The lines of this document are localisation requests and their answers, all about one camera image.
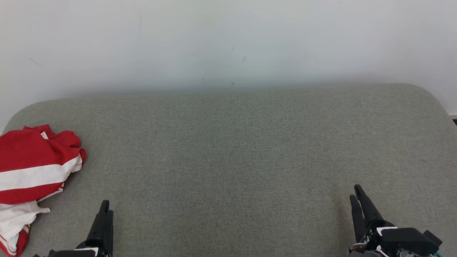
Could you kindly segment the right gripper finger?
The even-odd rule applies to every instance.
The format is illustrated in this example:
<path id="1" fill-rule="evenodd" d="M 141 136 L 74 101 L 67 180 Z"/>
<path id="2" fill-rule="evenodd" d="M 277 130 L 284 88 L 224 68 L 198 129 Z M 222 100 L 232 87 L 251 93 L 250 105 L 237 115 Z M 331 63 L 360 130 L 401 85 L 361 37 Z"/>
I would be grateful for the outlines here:
<path id="1" fill-rule="evenodd" d="M 355 195 L 350 195 L 350 203 L 355 239 L 356 243 L 359 243 L 366 231 L 363 211 Z"/>
<path id="2" fill-rule="evenodd" d="M 382 227 L 385 225 L 385 220 L 382 218 L 382 215 L 379 213 L 375 205 L 372 203 L 370 197 L 362 189 L 361 185 L 356 184 L 354 186 L 355 196 L 359 201 L 361 211 L 364 217 L 364 223 L 366 228 L 373 229 L 374 227 Z"/>

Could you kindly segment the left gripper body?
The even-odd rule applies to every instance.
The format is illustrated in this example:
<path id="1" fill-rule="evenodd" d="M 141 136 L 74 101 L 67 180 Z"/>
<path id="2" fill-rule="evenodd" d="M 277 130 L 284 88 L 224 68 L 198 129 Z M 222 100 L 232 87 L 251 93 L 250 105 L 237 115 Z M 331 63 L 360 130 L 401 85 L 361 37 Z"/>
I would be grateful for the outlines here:
<path id="1" fill-rule="evenodd" d="M 73 250 L 50 250 L 47 255 L 34 257 L 112 257 L 112 253 L 104 241 L 87 240 Z"/>

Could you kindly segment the red shorts with white panels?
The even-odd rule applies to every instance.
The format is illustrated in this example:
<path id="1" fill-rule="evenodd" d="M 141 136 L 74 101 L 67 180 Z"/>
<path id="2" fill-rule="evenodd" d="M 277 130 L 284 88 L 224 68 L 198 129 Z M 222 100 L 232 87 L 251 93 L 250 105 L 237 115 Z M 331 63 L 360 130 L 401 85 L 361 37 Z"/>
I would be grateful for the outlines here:
<path id="1" fill-rule="evenodd" d="M 0 136 L 0 204 L 41 201 L 61 192 L 86 158 L 73 131 L 54 133 L 47 124 Z"/>

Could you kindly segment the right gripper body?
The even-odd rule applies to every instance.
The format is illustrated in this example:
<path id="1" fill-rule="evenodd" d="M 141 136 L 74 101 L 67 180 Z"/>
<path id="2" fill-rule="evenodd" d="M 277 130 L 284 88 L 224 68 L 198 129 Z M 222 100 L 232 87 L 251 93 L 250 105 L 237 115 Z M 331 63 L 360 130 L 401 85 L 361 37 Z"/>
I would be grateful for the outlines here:
<path id="1" fill-rule="evenodd" d="M 398 233 L 397 227 L 366 228 L 364 238 L 348 248 L 348 257 L 399 257 L 400 247 L 393 245 Z"/>

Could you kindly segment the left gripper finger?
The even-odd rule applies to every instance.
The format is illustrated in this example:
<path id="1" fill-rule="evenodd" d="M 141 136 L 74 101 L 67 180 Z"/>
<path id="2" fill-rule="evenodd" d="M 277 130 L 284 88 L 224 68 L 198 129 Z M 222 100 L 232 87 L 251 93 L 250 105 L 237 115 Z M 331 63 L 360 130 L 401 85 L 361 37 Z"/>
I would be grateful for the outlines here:
<path id="1" fill-rule="evenodd" d="M 87 236 L 88 247 L 109 247 L 109 201 L 103 200 Z"/>
<path id="2" fill-rule="evenodd" d="M 113 211 L 108 211 L 108 252 L 109 257 L 113 257 Z"/>

